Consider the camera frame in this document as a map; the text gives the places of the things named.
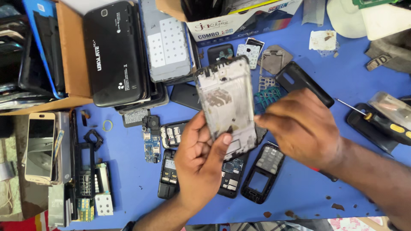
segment blue table surface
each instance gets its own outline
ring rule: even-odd
[[[265,47],[278,44],[298,63],[330,96],[337,97],[348,104],[355,105],[367,102],[377,91],[385,91],[394,97],[409,95],[411,78],[408,74],[378,67],[369,72],[365,64],[370,58],[364,52],[369,46],[366,37],[348,39],[340,35],[337,41],[341,45],[339,55],[321,57],[317,51],[309,50],[309,36],[312,30],[332,30],[328,16],[325,16],[324,26],[306,23],[301,25],[302,6],[298,9],[287,28],[255,36],[264,41]],[[236,51],[238,44],[245,43],[241,38],[230,43]],[[203,67],[208,65],[207,49],[204,47]],[[252,70],[254,92],[258,90],[259,66]],[[270,74],[264,70],[264,76]],[[156,208],[164,200],[157,197],[157,190],[161,171],[161,162],[147,163],[144,160],[144,146],[141,126],[125,128],[122,117],[113,108],[98,108],[94,104],[78,108],[79,140],[90,129],[84,127],[79,111],[89,110],[90,125],[98,125],[96,130],[103,136],[104,144],[96,152],[96,156],[109,162],[111,173],[111,187],[114,199],[114,215],[95,216],[92,222],[72,222],[72,229],[110,229],[122,228],[128,221],[137,220],[142,215]],[[364,147],[381,155],[384,152],[368,141],[365,137],[350,127],[345,117],[350,109],[336,102],[331,107],[332,114],[341,135],[349,138]],[[151,109],[152,115],[160,117],[160,123],[166,124],[192,118],[197,111],[183,105],[170,102],[167,105]],[[102,130],[103,121],[113,122],[113,129],[109,132]],[[268,133],[265,141],[274,140]],[[248,174],[261,146],[249,156],[245,167],[242,183]],[[392,155],[397,161],[411,166],[411,147],[398,145]],[[331,208],[333,203],[342,205],[345,211]],[[285,215],[286,211],[303,219],[336,218],[336,217],[365,217],[384,215],[377,210],[377,206],[368,201],[360,191],[342,182],[331,182],[325,176],[307,168],[306,166],[286,157],[279,172],[274,187],[265,203],[259,205],[244,198],[238,193],[235,199],[216,195],[197,215],[187,224],[217,224],[234,222],[256,222],[293,219]],[[265,218],[263,213],[272,215]]]

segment phone screen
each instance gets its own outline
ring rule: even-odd
[[[54,120],[29,121],[26,175],[51,177]]]

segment cardboard box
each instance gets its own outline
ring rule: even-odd
[[[68,97],[50,103],[0,114],[24,115],[32,112],[71,108],[93,103],[85,60],[83,19],[62,2],[56,3],[60,31],[64,81]]]
[[[186,22],[198,46],[209,46],[287,27],[302,0],[280,0],[242,12],[187,22],[180,0],[156,0],[157,8]]]

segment screwdriver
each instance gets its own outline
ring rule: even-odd
[[[382,117],[378,115],[377,113],[372,114],[371,112],[364,113],[355,107],[352,107],[343,101],[335,98],[337,101],[340,103],[345,104],[346,106],[349,106],[353,110],[356,110],[357,112],[361,113],[364,115],[364,120],[368,121],[369,123],[373,124],[377,129],[379,129],[381,132],[385,133],[389,137],[391,137],[393,140],[397,141],[398,143],[402,143],[405,145],[411,146],[411,131],[407,129],[406,127],[403,127],[397,123],[394,123],[390,119],[386,117]]]
[[[270,144],[272,144],[272,145],[274,145],[274,146],[277,147],[277,148],[280,148],[277,144],[275,144],[275,143],[273,143],[273,142],[270,142],[270,141],[267,141],[267,142],[270,143]],[[332,182],[336,182],[336,181],[338,180],[337,177],[335,177],[335,176],[333,176],[333,175],[331,175],[331,174],[328,174],[328,173],[326,173],[326,172],[323,172],[323,171],[321,171],[320,169],[312,168],[312,167],[310,167],[310,166],[308,166],[308,167],[309,167],[310,169],[312,169],[312,170],[314,170],[314,171],[316,171],[316,172],[319,172],[319,173],[323,174],[324,176],[328,177]]]

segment dirt stain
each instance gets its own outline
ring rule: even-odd
[[[344,209],[344,207],[343,207],[342,205],[339,205],[339,204],[336,204],[336,203],[332,204],[331,207],[332,207],[332,208],[335,208],[335,209],[339,209],[339,210],[345,211],[345,209]]]
[[[286,211],[284,214],[288,217],[294,218],[294,213],[291,210]]]
[[[269,218],[271,217],[271,213],[270,212],[265,212],[263,213],[264,217]]]

